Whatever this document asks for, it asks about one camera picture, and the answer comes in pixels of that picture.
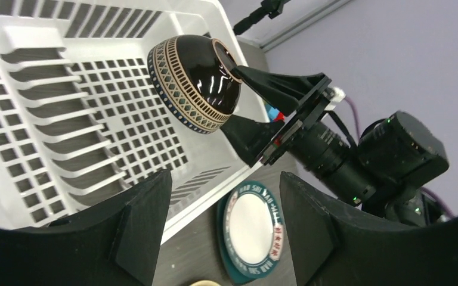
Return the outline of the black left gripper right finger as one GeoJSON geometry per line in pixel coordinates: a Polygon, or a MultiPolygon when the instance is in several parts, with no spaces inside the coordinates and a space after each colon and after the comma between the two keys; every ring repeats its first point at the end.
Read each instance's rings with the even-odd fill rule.
{"type": "Polygon", "coordinates": [[[392,222],[290,172],[280,175],[280,198],[298,285],[458,285],[458,217],[392,222]]]}

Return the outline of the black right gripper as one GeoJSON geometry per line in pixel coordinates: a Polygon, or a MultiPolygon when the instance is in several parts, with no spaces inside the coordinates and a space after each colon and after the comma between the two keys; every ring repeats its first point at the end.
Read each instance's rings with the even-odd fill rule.
{"type": "Polygon", "coordinates": [[[221,126],[234,151],[249,167],[260,159],[264,165],[274,164],[329,112],[325,110],[329,100],[323,92],[332,81],[323,73],[292,76],[247,66],[237,66],[231,72],[285,116],[284,121],[266,123],[232,115],[221,126]]]}

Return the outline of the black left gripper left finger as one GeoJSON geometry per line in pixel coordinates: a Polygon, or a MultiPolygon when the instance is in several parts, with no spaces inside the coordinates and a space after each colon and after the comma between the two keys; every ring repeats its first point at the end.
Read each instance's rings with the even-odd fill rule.
{"type": "Polygon", "coordinates": [[[171,192],[160,170],[48,226],[0,228],[0,285],[151,285],[171,192]]]}

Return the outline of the black patterned ceramic bowl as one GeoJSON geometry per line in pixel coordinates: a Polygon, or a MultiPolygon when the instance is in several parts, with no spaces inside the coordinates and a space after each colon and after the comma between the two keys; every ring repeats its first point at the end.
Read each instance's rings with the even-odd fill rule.
{"type": "Polygon", "coordinates": [[[179,35],[148,52],[153,87],[166,108],[190,130],[210,134],[234,113],[242,80],[232,73],[237,62],[217,38],[179,35]]]}

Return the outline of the white plastic dish rack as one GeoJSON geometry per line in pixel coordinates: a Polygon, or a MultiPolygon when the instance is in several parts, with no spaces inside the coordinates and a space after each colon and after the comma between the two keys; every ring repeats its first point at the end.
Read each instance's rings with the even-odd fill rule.
{"type": "Polygon", "coordinates": [[[255,171],[153,89],[149,50],[184,34],[246,63],[218,1],[0,1],[0,228],[46,226],[170,169],[168,240],[255,171]]]}

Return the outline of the white round plate with lettering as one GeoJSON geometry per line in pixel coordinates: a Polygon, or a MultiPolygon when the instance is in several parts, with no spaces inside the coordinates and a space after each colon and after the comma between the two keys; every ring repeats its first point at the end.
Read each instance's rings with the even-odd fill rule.
{"type": "Polygon", "coordinates": [[[266,188],[233,192],[224,212],[223,234],[230,259],[241,273],[257,277],[272,271],[284,244],[274,196],[266,188]]]}

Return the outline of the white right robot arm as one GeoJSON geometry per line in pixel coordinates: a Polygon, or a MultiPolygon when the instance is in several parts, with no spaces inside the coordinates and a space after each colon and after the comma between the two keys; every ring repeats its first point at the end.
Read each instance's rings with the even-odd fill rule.
{"type": "Polygon", "coordinates": [[[427,226],[451,213],[425,188],[448,170],[444,144],[405,111],[370,124],[358,139],[333,111],[344,98],[323,73],[292,76],[246,66],[237,80],[287,120],[257,122],[233,115],[222,132],[248,166],[274,164],[290,154],[344,203],[411,226],[427,226]]]}

